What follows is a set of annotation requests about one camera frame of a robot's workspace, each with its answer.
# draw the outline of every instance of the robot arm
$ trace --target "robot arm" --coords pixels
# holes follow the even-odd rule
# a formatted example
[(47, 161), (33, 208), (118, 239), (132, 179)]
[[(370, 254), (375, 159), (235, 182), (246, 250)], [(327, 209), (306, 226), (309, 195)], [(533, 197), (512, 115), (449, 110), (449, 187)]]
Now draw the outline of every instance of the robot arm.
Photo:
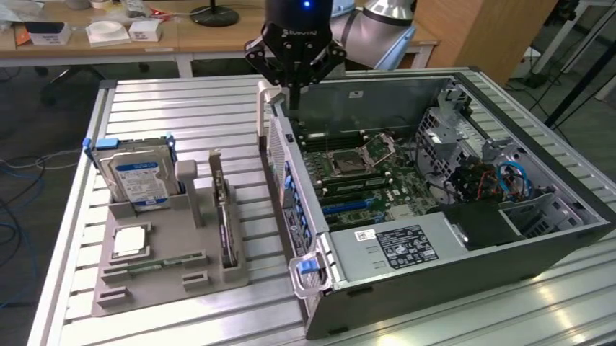
[[(261, 36), (245, 53), (267, 81), (289, 89), (290, 109), (301, 89), (321, 82), (347, 52), (366, 66), (397, 67), (414, 34), (414, 6), (416, 0), (371, 0), (358, 10), (353, 0), (266, 0)], [(274, 58), (266, 59), (266, 49)]]

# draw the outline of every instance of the black lamp base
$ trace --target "black lamp base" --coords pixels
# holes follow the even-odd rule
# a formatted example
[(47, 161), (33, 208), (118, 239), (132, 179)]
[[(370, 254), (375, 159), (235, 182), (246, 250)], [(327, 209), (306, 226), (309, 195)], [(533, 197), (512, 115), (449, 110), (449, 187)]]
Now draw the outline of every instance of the black lamp base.
[(239, 13), (223, 6), (216, 6), (215, 12), (207, 6), (198, 7), (191, 13), (196, 13), (191, 14), (192, 22), (206, 27), (227, 27), (239, 21)]

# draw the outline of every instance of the white box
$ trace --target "white box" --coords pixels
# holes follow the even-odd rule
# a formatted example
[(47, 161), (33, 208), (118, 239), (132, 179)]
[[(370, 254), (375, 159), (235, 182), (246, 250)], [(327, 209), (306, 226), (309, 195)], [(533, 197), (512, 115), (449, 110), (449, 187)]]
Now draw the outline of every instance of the white box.
[(134, 22), (128, 29), (131, 40), (158, 42), (163, 28), (159, 20), (140, 20)]
[(119, 27), (115, 32), (107, 32), (106, 34), (98, 34), (91, 27), (86, 27), (88, 34), (90, 46), (92, 48), (106, 47), (108, 45), (122, 45), (123, 43), (131, 43), (131, 37), (126, 32), (124, 27)]
[(518, 67), (516, 67), (513, 74), (510, 75), (510, 79), (525, 78), (540, 58), (541, 53), (537, 50), (528, 48), (524, 56), (521, 57)]
[(68, 23), (25, 22), (33, 45), (65, 45), (71, 39)]

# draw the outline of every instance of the aluminum workbench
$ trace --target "aluminum workbench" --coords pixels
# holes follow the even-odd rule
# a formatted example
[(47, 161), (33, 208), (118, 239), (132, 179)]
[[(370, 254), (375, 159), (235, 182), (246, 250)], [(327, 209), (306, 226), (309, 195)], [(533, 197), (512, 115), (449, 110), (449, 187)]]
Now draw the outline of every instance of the aluminum workbench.
[[(508, 116), (616, 209), (616, 185), (478, 72), (462, 72)], [(258, 76), (104, 82), (87, 137), (178, 140), (210, 185), (208, 150), (222, 149), (237, 187), (250, 284), (123, 314), (91, 317), (108, 191), (82, 155), (40, 297), (29, 345), (599, 345), (616, 340), (616, 233), (572, 253), (539, 277), (354, 329), (303, 338), (298, 301), (257, 148)], [(498, 123), (476, 105), (493, 138)]]

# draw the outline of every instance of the blue hard drive label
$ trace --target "blue hard drive label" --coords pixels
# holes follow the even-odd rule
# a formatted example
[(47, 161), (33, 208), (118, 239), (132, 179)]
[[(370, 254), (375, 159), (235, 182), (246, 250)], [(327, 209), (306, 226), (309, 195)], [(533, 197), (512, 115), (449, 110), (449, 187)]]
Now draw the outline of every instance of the blue hard drive label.
[(394, 269), (438, 259), (430, 241), (418, 225), (377, 233), (377, 240), (389, 265)]
[(160, 167), (158, 162), (123, 164), (115, 167), (119, 183), (131, 203), (140, 210), (158, 208), (170, 197), (164, 181), (159, 179)]

